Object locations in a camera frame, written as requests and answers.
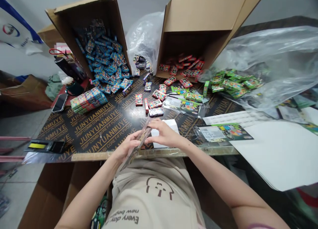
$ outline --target cloth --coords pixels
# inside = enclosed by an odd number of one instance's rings
[[[182,158],[134,160],[117,172],[113,206],[103,229],[205,227]]]
[[[61,83],[60,77],[57,74],[50,76],[47,82],[48,84],[45,94],[49,97],[49,99],[54,101],[57,95],[60,93],[63,84]]]

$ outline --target smartphone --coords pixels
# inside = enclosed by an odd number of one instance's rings
[[[58,99],[56,100],[56,103],[52,109],[52,112],[61,112],[64,110],[64,106],[67,100],[67,94],[60,94]]]

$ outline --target wrist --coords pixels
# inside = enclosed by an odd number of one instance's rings
[[[180,150],[182,151],[185,151],[187,148],[189,148],[189,146],[191,146],[192,142],[189,141],[187,138],[184,138],[182,137],[180,140],[179,140],[179,143],[178,143],[178,147]]]
[[[115,152],[113,152],[110,157],[107,159],[107,161],[109,161],[109,163],[112,164],[112,166],[114,167],[119,167],[123,160],[121,157],[119,157]]]

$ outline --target hand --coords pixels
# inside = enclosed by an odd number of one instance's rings
[[[141,130],[127,136],[120,146],[118,146],[117,149],[112,153],[110,158],[113,158],[120,163],[124,162],[129,150],[133,150],[133,148],[140,144],[140,141],[136,140],[140,132]]]
[[[159,136],[151,136],[145,140],[145,144],[152,142],[158,143],[160,145],[165,145],[172,148],[178,148],[182,141],[186,139],[176,133],[171,129],[164,121],[156,118],[149,123],[152,129],[157,129],[159,131]]]

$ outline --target floor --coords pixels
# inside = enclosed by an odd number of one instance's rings
[[[51,113],[51,109],[38,112],[25,112],[8,103],[0,103],[0,136],[29,136],[36,138]],[[0,147],[13,147],[6,155],[22,156],[26,142],[0,141]],[[3,228],[17,228],[25,208],[41,174],[44,164],[25,164],[20,162],[0,163],[0,170],[7,174],[0,177],[0,194],[11,202],[9,210],[0,218]]]

